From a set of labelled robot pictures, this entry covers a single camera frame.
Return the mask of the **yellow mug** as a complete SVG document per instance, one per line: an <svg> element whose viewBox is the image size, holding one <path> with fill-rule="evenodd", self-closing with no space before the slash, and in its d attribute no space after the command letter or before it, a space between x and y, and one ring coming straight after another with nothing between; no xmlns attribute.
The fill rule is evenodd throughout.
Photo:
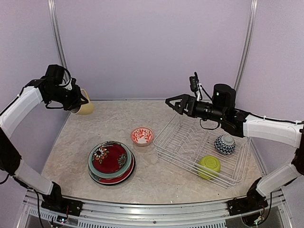
<svg viewBox="0 0 304 228"><path fill-rule="evenodd" d="M94 104L91 102L87 92L85 89L80 89L81 90L81 94L84 95L84 97L88 100L88 103L86 104L82 104L79 108L73 109L71 111L72 114L77 114L77 115L89 115L92 114L95 106Z"/></svg>

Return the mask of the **white wire dish rack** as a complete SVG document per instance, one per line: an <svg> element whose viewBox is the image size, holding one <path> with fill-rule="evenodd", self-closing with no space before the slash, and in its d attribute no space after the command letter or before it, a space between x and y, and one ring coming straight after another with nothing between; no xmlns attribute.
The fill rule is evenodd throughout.
<svg viewBox="0 0 304 228"><path fill-rule="evenodd" d="M174 115L154 139L157 155L197 176L204 174L209 181L223 188L236 185L244 176L250 139L234 136L235 151L230 155L220 154L214 142L225 132L216 125L212 121L200 122L186 115ZM219 173L199 164L205 156L219 160Z"/></svg>

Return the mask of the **white red patterned bowl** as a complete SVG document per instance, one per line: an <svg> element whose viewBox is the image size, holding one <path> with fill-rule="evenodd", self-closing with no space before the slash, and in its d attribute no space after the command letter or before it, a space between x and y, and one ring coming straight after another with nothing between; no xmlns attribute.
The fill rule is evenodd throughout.
<svg viewBox="0 0 304 228"><path fill-rule="evenodd" d="M137 127L131 132L131 140L137 146L147 146L154 139L154 132L148 127Z"/></svg>

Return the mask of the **blue white patterned cup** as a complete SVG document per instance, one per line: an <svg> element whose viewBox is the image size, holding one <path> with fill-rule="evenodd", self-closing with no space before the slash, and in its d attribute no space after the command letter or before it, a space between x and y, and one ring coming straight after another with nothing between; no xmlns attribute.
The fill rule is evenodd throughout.
<svg viewBox="0 0 304 228"><path fill-rule="evenodd" d="M235 152L236 143L232 136L224 134L214 141L214 147L222 155L231 155Z"/></svg>

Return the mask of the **lime green bowl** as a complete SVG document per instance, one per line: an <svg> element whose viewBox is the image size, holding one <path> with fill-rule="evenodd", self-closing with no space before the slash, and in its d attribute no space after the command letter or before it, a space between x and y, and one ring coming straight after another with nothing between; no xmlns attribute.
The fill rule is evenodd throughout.
<svg viewBox="0 0 304 228"><path fill-rule="evenodd" d="M198 175L207 180L212 180L218 177L220 169L220 161L216 157L210 155L203 157L197 165Z"/></svg>

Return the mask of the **pink scalloped plate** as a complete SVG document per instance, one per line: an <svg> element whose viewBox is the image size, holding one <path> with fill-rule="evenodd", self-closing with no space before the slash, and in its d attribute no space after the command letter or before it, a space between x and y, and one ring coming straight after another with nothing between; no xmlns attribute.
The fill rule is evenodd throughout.
<svg viewBox="0 0 304 228"><path fill-rule="evenodd" d="M115 184L115 183L119 183L123 180L125 180L128 176L130 176L134 170L134 165L131 165L131 167L120 177L116 177L116 178L112 178L112 179L105 179L105 178L100 178L98 176L96 176L95 174L93 174L90 170L88 170L89 175L92 177L93 180L99 182L99 183L103 183L103 184Z"/></svg>

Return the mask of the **light teal floral plate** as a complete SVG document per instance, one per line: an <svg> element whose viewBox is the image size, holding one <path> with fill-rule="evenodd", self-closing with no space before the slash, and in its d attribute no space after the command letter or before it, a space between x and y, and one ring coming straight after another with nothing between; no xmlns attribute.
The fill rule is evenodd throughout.
<svg viewBox="0 0 304 228"><path fill-rule="evenodd" d="M89 167L89 169L96 175L96 176L98 176L98 177L100 177L100 178L105 178L105 179L112 179L112 178L116 178L116 177L119 177L119 176L121 176L121 175L123 175L128 169L129 169L129 167L130 167L130 165L131 165L131 162L132 162L132 153L131 153L131 151L129 150L129 148L125 145L125 144L123 144L123 143L121 143L121 142L118 142L118 143L120 143L121 145L122 145L122 147L124 148L124 149L126 149L126 152L127 152L127 155L128 155L128 158L127 158L127 162L126 162L126 164L119 170L119 171L117 171L117 172L115 172L115 173L112 173L112 174L105 174L105 173L102 173L102 172L99 172L99 171L97 171L94 167L93 167L93 165L92 165L92 162L91 162L91 158L92 158L92 154L93 154L93 150L90 152L90 154L89 154L89 156L88 156L88 167Z"/></svg>

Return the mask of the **black rimmed beige plate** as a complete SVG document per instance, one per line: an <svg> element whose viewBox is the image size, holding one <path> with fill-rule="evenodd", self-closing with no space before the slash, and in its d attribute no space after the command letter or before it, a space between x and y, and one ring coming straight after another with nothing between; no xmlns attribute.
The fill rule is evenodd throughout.
<svg viewBox="0 0 304 228"><path fill-rule="evenodd" d="M90 169L88 169L88 173L95 182L105 185L105 186L113 186L113 185L120 184L120 183L126 181L129 177L131 177L133 171L135 170L135 167L136 167L136 161L135 161L134 154L132 153L131 165L130 165L129 169L120 177L108 180L108 179L97 177L90 171Z"/></svg>

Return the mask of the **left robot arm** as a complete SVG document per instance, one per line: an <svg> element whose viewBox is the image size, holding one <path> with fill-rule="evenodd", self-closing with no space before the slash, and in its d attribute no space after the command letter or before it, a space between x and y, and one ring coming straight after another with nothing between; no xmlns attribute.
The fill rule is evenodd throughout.
<svg viewBox="0 0 304 228"><path fill-rule="evenodd" d="M78 111L89 102L69 70L56 64L49 65L40 79L33 79L23 86L0 113L0 168L27 188L40 193L54 210L62 211L67 204L61 187L31 168L10 140L33 109L41 103L52 109L52 102L59 103L59 109L69 112Z"/></svg>

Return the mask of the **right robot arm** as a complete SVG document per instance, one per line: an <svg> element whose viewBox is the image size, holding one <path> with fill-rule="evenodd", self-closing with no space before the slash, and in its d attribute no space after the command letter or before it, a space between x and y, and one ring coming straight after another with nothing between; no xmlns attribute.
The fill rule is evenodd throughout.
<svg viewBox="0 0 304 228"><path fill-rule="evenodd" d="M230 135L254 137L284 143L294 147L295 156L287 164L253 184L243 200L243 207L253 211L261 197L291 183L304 173L304 124L299 121L270 119L235 108L236 91L226 84L214 85L212 102L198 96L182 94L167 98L165 103L177 113L192 118L217 122Z"/></svg>

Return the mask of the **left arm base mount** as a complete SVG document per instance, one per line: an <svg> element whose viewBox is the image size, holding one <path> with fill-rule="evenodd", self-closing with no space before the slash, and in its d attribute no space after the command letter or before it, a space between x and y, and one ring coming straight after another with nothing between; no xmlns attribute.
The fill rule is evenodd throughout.
<svg viewBox="0 0 304 228"><path fill-rule="evenodd" d="M79 200L63 198L60 203L43 200L41 206L42 208L48 209L50 211L66 214L68 216L72 215L79 217L83 207L83 202Z"/></svg>

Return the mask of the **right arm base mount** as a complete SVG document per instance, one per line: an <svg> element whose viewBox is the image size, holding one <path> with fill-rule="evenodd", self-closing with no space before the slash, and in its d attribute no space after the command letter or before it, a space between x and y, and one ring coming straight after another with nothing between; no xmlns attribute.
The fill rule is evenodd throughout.
<svg viewBox="0 0 304 228"><path fill-rule="evenodd" d="M255 210L263 209L268 206L268 202L265 198L256 200L255 198L233 198L227 201L227 207L230 216L244 214Z"/></svg>

